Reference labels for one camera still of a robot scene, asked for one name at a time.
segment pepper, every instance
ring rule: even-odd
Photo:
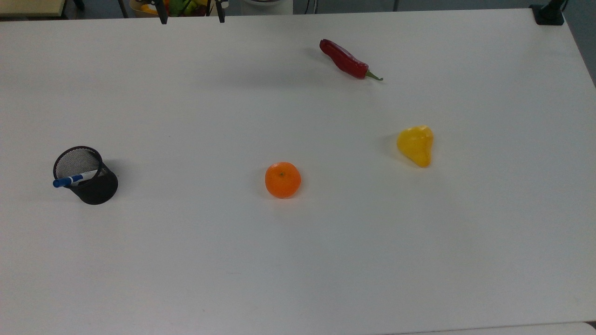
[[[398,149],[421,168],[430,165],[433,131],[426,125],[408,128],[398,136]]]
[[[321,48],[321,51],[331,57],[331,60],[333,60],[333,62],[341,71],[344,71],[358,79],[371,77],[377,80],[383,80],[383,78],[375,76],[368,70],[367,63],[357,60],[356,57],[352,56],[351,53],[334,42],[331,42],[328,39],[321,39],[319,47]]]

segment floor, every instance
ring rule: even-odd
[[[70,19],[122,18],[117,0],[84,0],[85,11],[78,11],[72,0],[66,0]],[[227,15],[240,15],[240,2],[229,0]],[[294,14],[304,14],[308,0],[294,0]],[[309,13],[312,12],[311,0]],[[128,14],[134,17],[128,7]],[[546,4],[548,0],[398,0],[398,11],[471,10],[488,8],[527,8],[530,4]],[[363,13],[393,10],[394,0],[319,0],[318,13]],[[584,62],[596,83],[596,0],[570,0],[565,17]]]

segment red chili pepper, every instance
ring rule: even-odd
[[[383,78],[375,76],[368,70],[367,63],[357,60],[356,57],[352,56],[351,53],[334,42],[331,42],[328,39],[321,39],[319,47],[326,55],[331,57],[333,62],[341,71],[344,71],[358,79],[371,77],[377,80],[383,80]]]

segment chili pepper stem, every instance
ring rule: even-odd
[[[378,80],[378,81],[380,81],[380,82],[381,82],[381,81],[383,81],[383,78],[379,78],[379,77],[375,76],[375,75],[374,75],[372,72],[370,72],[369,70],[367,70],[367,73],[365,74],[365,76],[366,76],[366,77],[371,77],[371,78],[377,79],[377,80]]]

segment yellow bell pepper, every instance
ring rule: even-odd
[[[398,149],[421,168],[430,165],[433,131],[426,125],[408,128],[398,136]]]

